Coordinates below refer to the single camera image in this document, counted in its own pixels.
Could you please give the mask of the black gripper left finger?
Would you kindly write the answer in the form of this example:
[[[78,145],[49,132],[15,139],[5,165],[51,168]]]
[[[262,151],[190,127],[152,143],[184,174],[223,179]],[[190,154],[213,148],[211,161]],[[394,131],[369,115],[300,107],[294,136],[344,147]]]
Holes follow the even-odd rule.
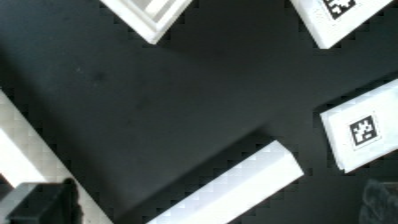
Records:
[[[83,224],[78,199],[70,178],[60,183],[21,183],[0,199],[0,224]]]

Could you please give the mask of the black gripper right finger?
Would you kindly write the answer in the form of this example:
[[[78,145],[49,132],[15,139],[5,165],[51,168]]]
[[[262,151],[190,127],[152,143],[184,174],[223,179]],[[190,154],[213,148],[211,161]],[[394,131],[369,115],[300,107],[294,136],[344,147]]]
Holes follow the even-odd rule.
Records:
[[[367,180],[362,191],[358,224],[398,224],[398,182]]]

